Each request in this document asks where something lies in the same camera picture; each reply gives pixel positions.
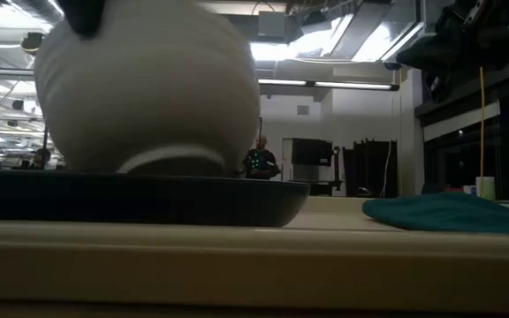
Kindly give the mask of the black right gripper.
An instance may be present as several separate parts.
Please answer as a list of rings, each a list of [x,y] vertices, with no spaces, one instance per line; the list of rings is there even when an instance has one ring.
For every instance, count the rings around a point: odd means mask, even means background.
[[[460,34],[458,38],[428,34],[401,50],[396,61],[424,71],[451,71],[489,64],[491,37],[487,34]]]

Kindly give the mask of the white ribbed bowl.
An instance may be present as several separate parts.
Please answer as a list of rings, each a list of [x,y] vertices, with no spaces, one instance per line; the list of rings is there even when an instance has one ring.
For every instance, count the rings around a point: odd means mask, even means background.
[[[248,40],[198,0],[107,0],[93,38],[64,18],[43,37],[34,83],[76,171],[230,177],[260,116]]]

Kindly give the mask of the dark green cloth napkin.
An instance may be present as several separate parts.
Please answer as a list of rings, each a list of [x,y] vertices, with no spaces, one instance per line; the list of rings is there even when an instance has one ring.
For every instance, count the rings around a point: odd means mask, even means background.
[[[361,210],[379,223],[410,231],[509,234],[508,207],[467,193],[374,199]]]

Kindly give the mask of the dark round plate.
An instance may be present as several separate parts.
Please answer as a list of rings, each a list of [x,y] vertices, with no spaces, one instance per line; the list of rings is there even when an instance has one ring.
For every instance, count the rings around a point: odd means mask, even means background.
[[[309,193],[258,179],[0,170],[0,220],[283,227]]]

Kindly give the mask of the beige plastic tray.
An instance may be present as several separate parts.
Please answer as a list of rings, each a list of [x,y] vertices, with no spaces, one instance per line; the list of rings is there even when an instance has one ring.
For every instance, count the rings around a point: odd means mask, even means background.
[[[335,198],[281,229],[0,221],[2,318],[455,316],[509,317],[509,235]]]

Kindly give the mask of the round black ceiling device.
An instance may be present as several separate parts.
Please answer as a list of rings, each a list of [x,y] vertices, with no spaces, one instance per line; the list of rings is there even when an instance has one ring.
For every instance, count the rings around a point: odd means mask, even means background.
[[[29,32],[20,43],[21,49],[30,55],[35,55],[39,50],[44,34],[39,32]]]

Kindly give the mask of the long LED light bar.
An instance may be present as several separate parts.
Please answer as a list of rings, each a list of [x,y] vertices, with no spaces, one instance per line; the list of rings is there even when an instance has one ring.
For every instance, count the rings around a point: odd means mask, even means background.
[[[33,80],[33,79],[34,72],[32,70],[0,68],[0,80]],[[263,86],[317,87],[317,88],[354,89],[371,91],[398,91],[400,88],[400,85],[397,84],[314,81],[298,79],[259,79],[258,83]]]

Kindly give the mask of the black folding screen panels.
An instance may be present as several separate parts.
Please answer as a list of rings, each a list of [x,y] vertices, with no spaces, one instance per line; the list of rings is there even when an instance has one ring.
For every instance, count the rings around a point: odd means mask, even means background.
[[[396,198],[399,195],[398,144],[395,140],[355,141],[342,148],[347,197]]]

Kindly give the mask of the pale green white cylinder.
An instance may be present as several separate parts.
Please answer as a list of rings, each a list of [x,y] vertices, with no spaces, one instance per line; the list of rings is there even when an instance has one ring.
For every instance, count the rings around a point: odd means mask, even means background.
[[[475,186],[478,197],[490,201],[496,199],[496,181],[494,177],[477,177]]]

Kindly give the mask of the large black display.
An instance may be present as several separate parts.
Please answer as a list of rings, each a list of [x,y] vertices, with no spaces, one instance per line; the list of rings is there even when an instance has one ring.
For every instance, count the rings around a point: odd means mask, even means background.
[[[331,166],[333,144],[327,140],[292,140],[292,163],[297,165]]]

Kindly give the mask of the person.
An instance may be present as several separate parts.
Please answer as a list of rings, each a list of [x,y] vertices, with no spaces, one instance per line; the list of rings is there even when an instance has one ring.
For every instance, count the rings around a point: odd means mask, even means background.
[[[243,161],[246,178],[270,180],[281,173],[274,154],[269,151],[265,135],[259,135]]]

